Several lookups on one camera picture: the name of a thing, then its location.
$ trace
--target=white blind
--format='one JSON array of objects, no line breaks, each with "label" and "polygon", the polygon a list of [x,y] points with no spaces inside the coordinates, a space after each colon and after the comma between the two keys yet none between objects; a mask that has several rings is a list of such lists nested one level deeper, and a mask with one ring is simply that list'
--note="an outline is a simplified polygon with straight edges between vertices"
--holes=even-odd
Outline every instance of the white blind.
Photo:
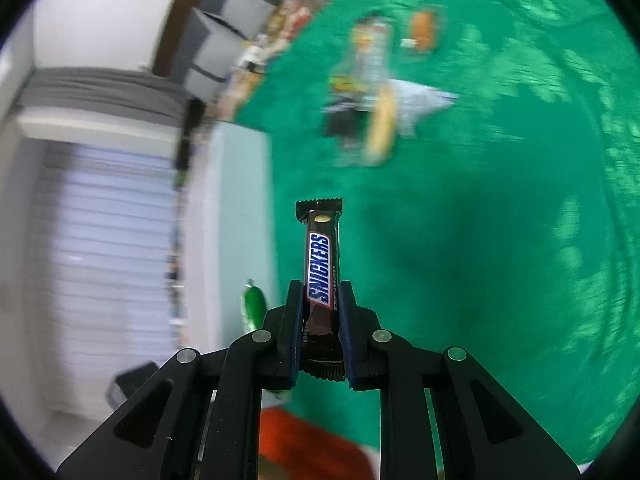
[{"label": "white blind", "polygon": [[97,420],[118,372],[174,353],[164,274],[169,160],[50,142],[31,206],[26,302],[47,407]]}]

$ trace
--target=green surface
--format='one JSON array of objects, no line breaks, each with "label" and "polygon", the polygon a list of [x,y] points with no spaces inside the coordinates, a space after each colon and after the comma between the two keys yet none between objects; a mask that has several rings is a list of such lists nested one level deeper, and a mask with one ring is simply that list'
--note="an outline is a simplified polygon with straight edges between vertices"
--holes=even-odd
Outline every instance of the green surface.
[{"label": "green surface", "polygon": [[[394,76],[458,92],[380,168],[336,168],[327,78],[379,9],[398,37],[446,6],[431,56]],[[300,279],[296,200],[341,196],[340,275],[412,344],[471,352],[578,463],[640,390],[639,59],[603,0],[334,0],[239,123],[270,134],[280,290]],[[301,374],[292,412],[379,445],[376,393]]]}]

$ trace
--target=red object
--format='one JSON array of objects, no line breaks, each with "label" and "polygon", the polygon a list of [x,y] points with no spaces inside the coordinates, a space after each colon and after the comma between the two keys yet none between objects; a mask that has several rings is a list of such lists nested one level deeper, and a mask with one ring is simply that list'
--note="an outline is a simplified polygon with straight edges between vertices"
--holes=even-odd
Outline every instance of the red object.
[{"label": "red object", "polygon": [[279,408],[260,414],[259,452],[290,480],[373,480],[362,450]]}]

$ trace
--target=silver rivet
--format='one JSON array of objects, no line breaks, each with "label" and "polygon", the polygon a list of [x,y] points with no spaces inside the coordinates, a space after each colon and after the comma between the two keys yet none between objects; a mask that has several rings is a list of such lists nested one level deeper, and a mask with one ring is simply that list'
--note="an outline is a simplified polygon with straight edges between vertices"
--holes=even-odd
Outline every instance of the silver rivet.
[{"label": "silver rivet", "polygon": [[391,332],[389,330],[376,330],[372,334],[372,338],[379,343],[388,343],[391,341]]},{"label": "silver rivet", "polygon": [[271,339],[271,332],[268,330],[256,330],[252,336],[253,339],[257,343],[266,343],[269,339]]},{"label": "silver rivet", "polygon": [[178,352],[178,362],[183,365],[190,363],[196,358],[196,351],[191,348],[183,348]]},{"label": "silver rivet", "polygon": [[452,346],[447,351],[449,359],[453,361],[464,361],[466,359],[466,352],[459,346]]}]

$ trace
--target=gray curtain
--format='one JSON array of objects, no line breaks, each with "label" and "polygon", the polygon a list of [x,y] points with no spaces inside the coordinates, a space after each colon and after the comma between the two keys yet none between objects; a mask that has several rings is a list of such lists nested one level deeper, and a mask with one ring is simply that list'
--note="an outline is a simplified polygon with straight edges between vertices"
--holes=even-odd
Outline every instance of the gray curtain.
[{"label": "gray curtain", "polygon": [[147,72],[92,67],[40,68],[27,79],[17,104],[100,112],[166,126],[182,126],[184,89]]}]

